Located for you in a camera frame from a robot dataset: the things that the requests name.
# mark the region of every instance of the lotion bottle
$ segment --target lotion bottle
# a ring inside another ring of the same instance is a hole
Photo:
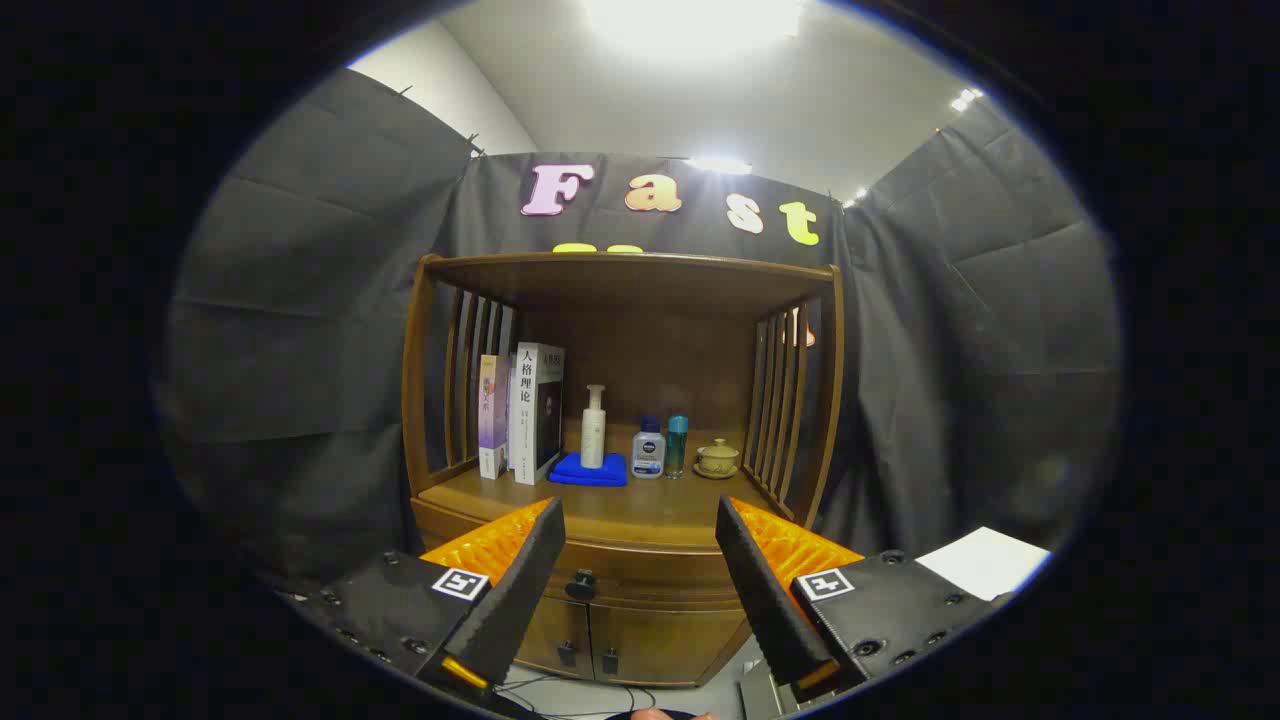
[[[591,392],[591,405],[582,410],[582,452],[584,468],[604,465],[604,410],[600,409],[600,393],[604,386],[586,386]]]
[[[640,419],[640,432],[631,439],[631,474],[641,479],[660,478],[666,456],[667,441],[658,432],[658,419],[645,415]]]

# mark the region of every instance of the folded blue cloth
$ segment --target folded blue cloth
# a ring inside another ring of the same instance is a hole
[[[621,487],[627,484],[627,459],[613,452],[604,456],[600,468],[584,468],[582,455],[570,452],[552,468],[548,479],[566,486]]]

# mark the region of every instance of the book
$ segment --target book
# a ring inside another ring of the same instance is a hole
[[[508,378],[507,378],[507,466],[512,470],[516,469],[516,442],[513,434],[516,433],[516,354],[512,352],[507,356],[508,365]]]
[[[480,443],[480,477],[497,479],[507,469],[507,388],[511,360],[506,355],[481,355],[476,419]]]
[[[516,346],[516,363],[512,397],[516,482],[531,486],[550,473],[561,452],[564,350],[521,342]]]

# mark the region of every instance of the foam letter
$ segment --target foam letter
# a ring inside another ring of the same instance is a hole
[[[535,165],[534,192],[529,197],[529,205],[520,209],[525,215],[559,215],[563,205],[556,201],[559,195],[564,202],[573,200],[577,195],[577,178],[589,181],[595,177],[595,168],[591,165]]]
[[[631,178],[631,192],[623,200],[632,210],[678,210],[684,202],[676,197],[676,181],[667,176],[640,176]]]
[[[760,234],[760,231],[764,229],[764,220],[756,214],[760,211],[760,206],[755,204],[755,200],[731,192],[724,199],[724,204],[728,205],[728,213],[726,213],[728,222],[735,228],[755,234]]]
[[[818,222],[818,215],[810,213],[804,202],[778,205],[778,210],[787,217],[787,232],[791,233],[791,240],[800,245],[818,245],[818,236],[809,232],[809,223]]]

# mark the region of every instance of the white pump bottle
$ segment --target white pump bottle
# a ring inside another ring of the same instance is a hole
[[[582,410],[582,466],[599,468],[604,465],[604,410],[600,409],[600,393],[604,386],[586,386],[591,392],[591,405]]]

